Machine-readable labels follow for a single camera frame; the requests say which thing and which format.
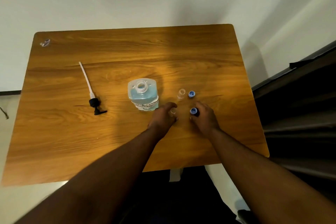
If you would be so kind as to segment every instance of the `black pants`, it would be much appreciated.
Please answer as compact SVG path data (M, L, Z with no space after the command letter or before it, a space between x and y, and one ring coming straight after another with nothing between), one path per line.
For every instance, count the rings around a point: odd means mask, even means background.
M179 182L169 173L142 173L116 223L237 223L204 166L184 168Z

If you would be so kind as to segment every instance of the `bottle of blue liquid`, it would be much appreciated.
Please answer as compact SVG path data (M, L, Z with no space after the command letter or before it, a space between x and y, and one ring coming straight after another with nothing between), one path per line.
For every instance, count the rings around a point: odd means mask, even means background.
M128 83L128 98L141 111L153 111L159 107L156 81L141 78Z

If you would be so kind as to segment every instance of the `bottle label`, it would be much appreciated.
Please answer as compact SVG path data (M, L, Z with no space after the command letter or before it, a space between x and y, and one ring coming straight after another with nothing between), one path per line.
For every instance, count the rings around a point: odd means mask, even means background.
M159 101L159 96L157 96L156 99L154 99L152 102L148 103L148 104L136 104L133 103L135 105L136 108L138 108L140 111L151 111L149 110L153 105L155 105L157 102Z

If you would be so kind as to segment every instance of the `person's right arm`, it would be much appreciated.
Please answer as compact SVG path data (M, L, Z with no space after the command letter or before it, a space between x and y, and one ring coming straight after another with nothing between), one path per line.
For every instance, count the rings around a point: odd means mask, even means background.
M213 110L198 102L191 120L210 140L255 216L268 223L336 223L336 206L295 175L223 132Z

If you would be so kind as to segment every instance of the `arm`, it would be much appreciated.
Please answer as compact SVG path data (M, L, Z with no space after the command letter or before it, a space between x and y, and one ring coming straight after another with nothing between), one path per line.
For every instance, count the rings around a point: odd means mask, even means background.
M223 132L213 110L197 103L191 120L208 137L225 170L263 224L333 223L335 205L295 175Z
M84 168L17 224L111 223L155 145L177 120L168 115L172 107L177 105L156 109L144 132Z

